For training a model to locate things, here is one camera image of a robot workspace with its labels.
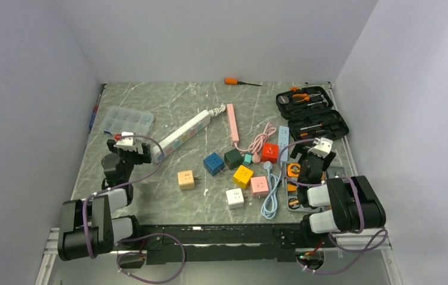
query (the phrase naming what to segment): red cube socket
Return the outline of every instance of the red cube socket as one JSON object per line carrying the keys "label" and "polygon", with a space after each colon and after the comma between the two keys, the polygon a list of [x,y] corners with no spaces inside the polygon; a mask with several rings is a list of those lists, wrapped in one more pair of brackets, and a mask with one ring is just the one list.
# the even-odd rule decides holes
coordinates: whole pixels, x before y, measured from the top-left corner
{"label": "red cube socket", "polygon": [[276,163],[278,160],[278,152],[279,147],[277,144],[270,144],[266,142],[264,144],[264,148],[262,149],[262,156],[260,157],[260,160],[262,162],[271,162]]}

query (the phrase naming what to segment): dark green cube socket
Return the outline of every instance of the dark green cube socket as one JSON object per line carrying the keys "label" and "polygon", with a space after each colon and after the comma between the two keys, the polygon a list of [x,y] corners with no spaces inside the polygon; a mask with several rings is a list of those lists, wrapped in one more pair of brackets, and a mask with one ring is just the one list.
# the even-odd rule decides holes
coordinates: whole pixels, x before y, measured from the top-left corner
{"label": "dark green cube socket", "polygon": [[229,169],[233,170],[243,163],[243,156],[239,150],[233,148],[224,154],[224,162]]}

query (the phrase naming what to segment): teal cube socket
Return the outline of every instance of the teal cube socket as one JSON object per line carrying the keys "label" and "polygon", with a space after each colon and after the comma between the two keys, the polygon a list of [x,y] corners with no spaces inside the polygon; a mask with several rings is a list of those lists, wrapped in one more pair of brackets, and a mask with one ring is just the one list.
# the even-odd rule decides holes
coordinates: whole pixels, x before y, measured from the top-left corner
{"label": "teal cube socket", "polygon": [[224,154],[224,162],[229,169],[235,169],[243,163],[243,156],[239,150],[233,148]]}
{"label": "teal cube socket", "polygon": [[243,165],[248,166],[252,164],[252,153],[245,153],[243,158]]}

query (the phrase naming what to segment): white enclosure panel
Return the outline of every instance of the white enclosure panel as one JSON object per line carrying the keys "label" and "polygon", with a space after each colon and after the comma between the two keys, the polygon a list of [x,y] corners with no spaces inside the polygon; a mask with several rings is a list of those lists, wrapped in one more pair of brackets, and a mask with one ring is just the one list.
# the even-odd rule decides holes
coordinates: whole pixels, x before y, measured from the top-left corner
{"label": "white enclosure panel", "polygon": [[33,284],[100,91],[53,1],[0,1],[0,284]]}
{"label": "white enclosure panel", "polygon": [[377,0],[56,0],[100,81],[335,80]]}
{"label": "white enclosure panel", "polygon": [[380,0],[336,93],[404,284],[448,284],[448,1]]}

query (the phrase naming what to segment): black tool case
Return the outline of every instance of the black tool case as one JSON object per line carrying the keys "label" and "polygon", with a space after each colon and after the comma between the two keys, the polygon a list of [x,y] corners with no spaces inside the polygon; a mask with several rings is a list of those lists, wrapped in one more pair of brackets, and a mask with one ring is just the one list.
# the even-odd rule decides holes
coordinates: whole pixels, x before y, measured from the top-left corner
{"label": "black tool case", "polygon": [[[308,94],[308,95],[321,94],[321,96],[311,97],[308,102],[299,104],[295,103],[293,99],[293,95],[295,94]],[[282,98],[280,98],[282,96],[285,96],[287,98],[288,101],[287,103],[282,103],[284,102]],[[308,106],[308,104],[317,102],[321,103]],[[298,117],[306,113],[319,112],[322,110],[330,110],[333,106],[333,102],[330,99],[327,92],[325,91],[325,89],[319,86],[313,86],[313,87],[304,87],[297,90],[290,90],[276,95],[276,105],[278,106],[281,116],[287,120],[290,120],[293,117]]]}
{"label": "black tool case", "polygon": [[322,137],[335,141],[349,133],[348,125],[336,110],[306,112],[295,116],[288,120],[288,128],[296,141]]}

